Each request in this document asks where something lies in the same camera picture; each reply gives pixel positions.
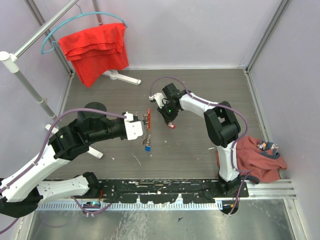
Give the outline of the silver key with red tag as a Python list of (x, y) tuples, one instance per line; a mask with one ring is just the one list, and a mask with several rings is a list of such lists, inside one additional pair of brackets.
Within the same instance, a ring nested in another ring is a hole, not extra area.
[(171, 129), (175, 129), (175, 128), (176, 128), (176, 125), (175, 125), (173, 122), (169, 122), (169, 123), (167, 124), (167, 126), (168, 126), (169, 128), (171, 128)]

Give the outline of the metal key organizer red handle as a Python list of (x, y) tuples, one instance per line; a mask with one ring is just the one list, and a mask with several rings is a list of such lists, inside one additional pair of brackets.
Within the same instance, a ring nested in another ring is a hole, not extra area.
[(145, 146), (152, 146), (151, 145), (151, 110), (148, 109), (147, 111), (147, 131), (143, 137), (143, 145), (144, 145), (144, 149)]

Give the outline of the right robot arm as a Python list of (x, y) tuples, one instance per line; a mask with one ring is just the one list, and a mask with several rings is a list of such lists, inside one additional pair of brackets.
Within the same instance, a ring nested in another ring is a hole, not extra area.
[(173, 121), (180, 111), (189, 111), (204, 119), (208, 137), (217, 147), (219, 191), (231, 197), (241, 184), (236, 157), (241, 126), (230, 104), (207, 101), (194, 93), (178, 90), (173, 83), (166, 85), (162, 93), (150, 95), (149, 100), (157, 103), (157, 111), (172, 129), (176, 127)]

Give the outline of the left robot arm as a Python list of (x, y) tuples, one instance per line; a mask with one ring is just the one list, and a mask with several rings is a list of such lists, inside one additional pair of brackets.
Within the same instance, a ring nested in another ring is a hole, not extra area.
[(24, 217), (39, 205), (60, 198), (82, 196), (95, 198), (101, 186), (93, 172), (75, 178), (46, 181), (55, 170), (78, 156), (87, 153), (90, 145), (120, 138), (136, 140), (150, 129), (150, 115), (142, 120), (137, 115), (124, 112), (108, 119), (107, 108), (100, 102), (90, 102), (75, 109), (77, 118), (45, 137), (40, 152), (10, 177), (0, 181), (0, 212), (12, 218)]

